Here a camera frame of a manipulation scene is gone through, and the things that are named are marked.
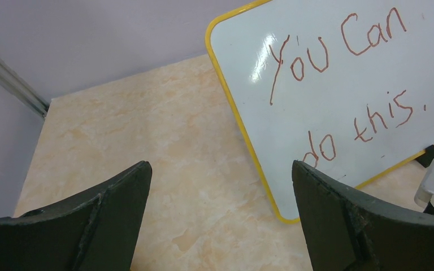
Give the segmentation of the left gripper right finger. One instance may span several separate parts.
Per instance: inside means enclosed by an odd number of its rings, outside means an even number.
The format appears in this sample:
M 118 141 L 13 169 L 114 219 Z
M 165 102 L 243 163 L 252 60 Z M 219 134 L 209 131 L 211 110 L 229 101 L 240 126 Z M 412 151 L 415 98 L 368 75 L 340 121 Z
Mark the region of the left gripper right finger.
M 334 180 L 302 161 L 293 189 L 314 270 L 434 270 L 434 215 Z

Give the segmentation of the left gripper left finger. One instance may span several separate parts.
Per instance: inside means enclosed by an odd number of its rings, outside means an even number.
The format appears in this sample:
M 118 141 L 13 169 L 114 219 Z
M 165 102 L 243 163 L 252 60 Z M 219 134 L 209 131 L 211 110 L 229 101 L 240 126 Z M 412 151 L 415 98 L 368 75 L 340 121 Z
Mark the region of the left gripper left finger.
M 56 203 L 0 218 L 0 270 L 129 270 L 152 168 L 140 161 Z

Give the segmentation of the yellow-framed whiteboard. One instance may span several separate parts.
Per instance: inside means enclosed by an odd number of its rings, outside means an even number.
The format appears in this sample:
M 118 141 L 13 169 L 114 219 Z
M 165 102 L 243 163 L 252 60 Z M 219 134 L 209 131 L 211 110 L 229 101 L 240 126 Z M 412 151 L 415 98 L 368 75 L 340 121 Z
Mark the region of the yellow-framed whiteboard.
M 205 44 L 282 222 L 294 160 L 362 187 L 434 145 L 434 1 L 255 1 Z

